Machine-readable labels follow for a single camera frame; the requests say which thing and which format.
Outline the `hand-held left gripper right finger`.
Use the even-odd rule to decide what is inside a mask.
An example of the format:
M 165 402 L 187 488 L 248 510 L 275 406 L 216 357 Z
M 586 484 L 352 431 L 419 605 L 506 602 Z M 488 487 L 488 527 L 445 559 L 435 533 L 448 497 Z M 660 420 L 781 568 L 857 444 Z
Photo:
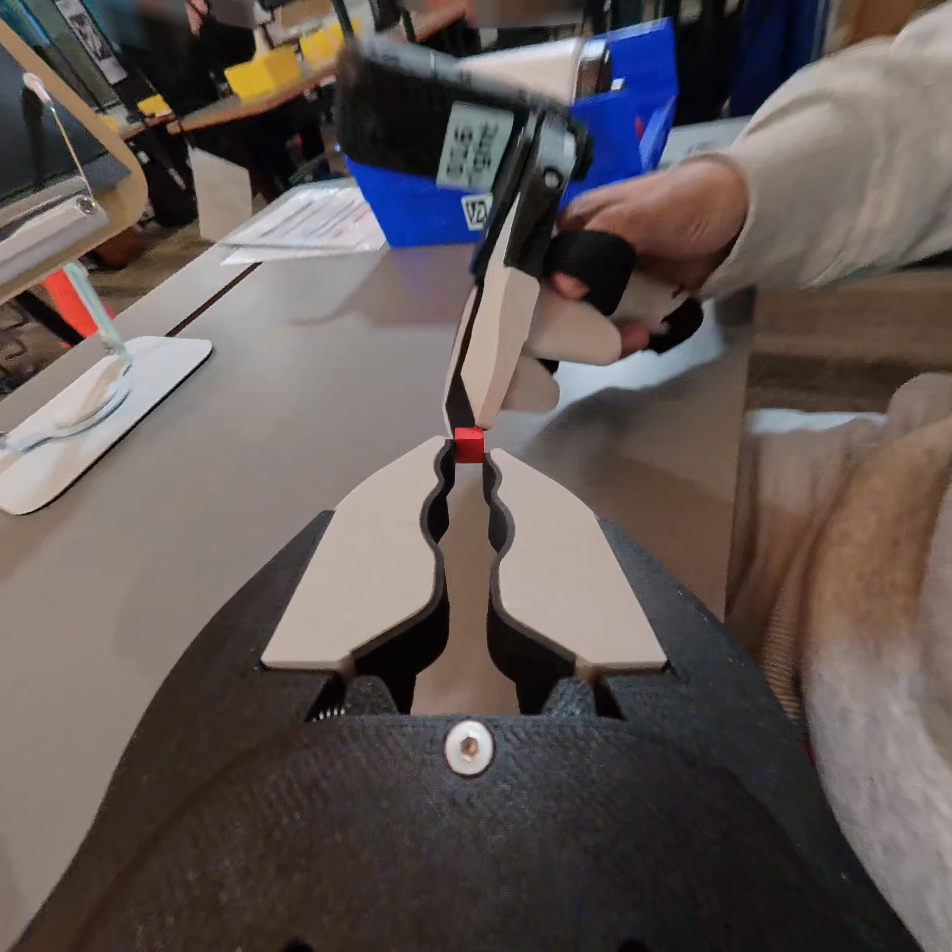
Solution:
M 491 604 L 509 644 L 578 677 L 660 671 L 666 654 L 595 513 L 502 449 L 484 459 Z

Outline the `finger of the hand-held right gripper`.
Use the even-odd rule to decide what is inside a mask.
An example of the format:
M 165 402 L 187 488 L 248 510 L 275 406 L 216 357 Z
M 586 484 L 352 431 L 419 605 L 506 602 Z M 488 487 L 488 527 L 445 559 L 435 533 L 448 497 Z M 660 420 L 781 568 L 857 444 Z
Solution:
M 474 411 L 462 380 L 462 367 L 470 346 L 471 326 L 480 303 L 480 287 L 473 287 L 457 327 L 444 391 L 444 421 L 448 435 L 475 426 Z
M 528 339 L 540 296 L 534 277 L 499 264 L 489 265 L 473 321 L 473 418 L 488 430 L 502 408 Z

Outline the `wooden background table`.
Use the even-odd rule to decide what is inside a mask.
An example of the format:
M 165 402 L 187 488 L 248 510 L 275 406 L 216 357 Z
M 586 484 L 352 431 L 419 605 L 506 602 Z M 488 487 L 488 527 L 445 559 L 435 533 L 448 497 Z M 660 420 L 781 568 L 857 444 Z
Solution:
M 464 1 L 438 2 L 423 12 L 410 12 L 407 20 L 386 30 L 383 37 L 397 43 L 422 43 L 462 23 L 466 13 L 467 3 Z M 288 78 L 274 89 L 263 90 L 246 100 L 233 93 L 193 113 L 178 116 L 168 124 L 168 132 L 171 135 L 185 135 L 256 117 L 324 88 L 335 79 L 336 62 L 342 46 L 342 43 L 338 43 L 329 48 L 329 56 L 323 56 L 313 63 L 304 59 L 301 74 Z

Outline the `small yellow box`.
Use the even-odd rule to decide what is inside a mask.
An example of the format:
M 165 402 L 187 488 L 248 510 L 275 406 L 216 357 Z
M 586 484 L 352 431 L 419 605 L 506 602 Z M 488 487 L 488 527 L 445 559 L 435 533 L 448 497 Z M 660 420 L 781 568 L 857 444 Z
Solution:
M 340 23 L 327 23 L 317 30 L 299 37 L 299 50 L 303 63 L 312 68 L 330 66 L 344 46 L 347 36 Z

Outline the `large yellow box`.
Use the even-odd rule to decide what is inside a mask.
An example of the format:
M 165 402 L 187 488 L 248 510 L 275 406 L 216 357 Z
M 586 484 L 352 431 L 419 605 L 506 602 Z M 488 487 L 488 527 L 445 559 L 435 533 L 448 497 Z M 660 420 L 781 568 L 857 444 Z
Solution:
M 285 45 L 226 67 L 224 78 L 232 93 L 242 102 L 247 102 L 295 84 L 302 78 L 302 68 L 296 48 Z

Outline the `person's light clothing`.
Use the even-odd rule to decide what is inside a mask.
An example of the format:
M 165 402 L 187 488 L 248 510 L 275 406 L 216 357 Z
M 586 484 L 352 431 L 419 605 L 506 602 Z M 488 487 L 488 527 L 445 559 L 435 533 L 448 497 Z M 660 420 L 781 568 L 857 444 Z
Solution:
M 950 950 L 950 374 L 880 414 L 749 413 L 735 504 L 727 624 L 870 878 Z

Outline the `white box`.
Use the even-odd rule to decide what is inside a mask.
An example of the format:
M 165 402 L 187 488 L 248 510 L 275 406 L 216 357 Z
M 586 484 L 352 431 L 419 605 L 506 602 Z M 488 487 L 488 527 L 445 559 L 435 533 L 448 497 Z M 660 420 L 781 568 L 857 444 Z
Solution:
M 208 150 L 188 146 L 198 208 L 199 233 L 211 244 L 222 241 L 254 214 L 248 170 Z

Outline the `person's right hand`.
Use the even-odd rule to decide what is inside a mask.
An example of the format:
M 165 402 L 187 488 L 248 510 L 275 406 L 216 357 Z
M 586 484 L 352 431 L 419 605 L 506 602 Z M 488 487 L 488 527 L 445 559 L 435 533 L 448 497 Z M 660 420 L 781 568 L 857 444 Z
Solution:
M 729 256 L 748 208 L 744 176 L 710 155 L 592 189 L 562 211 L 557 228 L 613 234 L 634 248 L 647 277 L 698 296 Z

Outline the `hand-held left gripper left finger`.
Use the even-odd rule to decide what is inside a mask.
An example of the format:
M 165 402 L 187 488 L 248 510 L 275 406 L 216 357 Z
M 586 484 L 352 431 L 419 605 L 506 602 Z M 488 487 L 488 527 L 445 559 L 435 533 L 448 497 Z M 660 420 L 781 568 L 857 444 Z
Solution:
M 376 471 L 333 510 L 261 661 L 351 673 L 422 624 L 445 588 L 451 441 L 434 436 Z

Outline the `blue plastic bin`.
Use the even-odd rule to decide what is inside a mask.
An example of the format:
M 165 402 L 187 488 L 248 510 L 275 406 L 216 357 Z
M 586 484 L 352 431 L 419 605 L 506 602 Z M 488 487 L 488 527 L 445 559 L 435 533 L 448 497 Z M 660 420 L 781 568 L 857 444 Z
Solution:
M 571 112 L 594 134 L 591 169 L 564 203 L 592 188 L 654 171 L 673 123 L 678 92 L 675 37 L 667 19 L 598 37 L 611 57 L 610 90 L 579 96 Z M 344 150 L 351 176 L 393 247 L 475 242 L 492 206 L 488 189 L 445 186 L 377 168 Z

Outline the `white monitor stand base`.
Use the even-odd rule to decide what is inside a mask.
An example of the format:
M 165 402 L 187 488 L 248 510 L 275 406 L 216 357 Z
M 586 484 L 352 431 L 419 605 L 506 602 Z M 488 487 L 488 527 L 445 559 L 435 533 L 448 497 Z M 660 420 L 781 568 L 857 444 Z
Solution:
M 62 496 L 212 351 L 205 339 L 133 338 L 2 433 L 2 511 L 27 515 Z

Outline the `white printed paper sheet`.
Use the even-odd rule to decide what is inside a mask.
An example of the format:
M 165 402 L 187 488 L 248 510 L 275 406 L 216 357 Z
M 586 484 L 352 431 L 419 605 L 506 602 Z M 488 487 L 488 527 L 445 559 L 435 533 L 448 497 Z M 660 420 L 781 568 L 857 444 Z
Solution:
M 387 238 L 360 188 L 303 184 L 229 234 L 223 265 L 375 253 Z

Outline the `monitor with beige frame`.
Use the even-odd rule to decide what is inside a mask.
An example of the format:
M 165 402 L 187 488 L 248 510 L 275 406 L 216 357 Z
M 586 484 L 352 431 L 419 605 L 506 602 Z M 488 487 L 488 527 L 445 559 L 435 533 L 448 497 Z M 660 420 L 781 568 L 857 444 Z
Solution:
M 120 136 L 5 22 L 1 33 L 6 303 L 136 224 L 149 198 Z

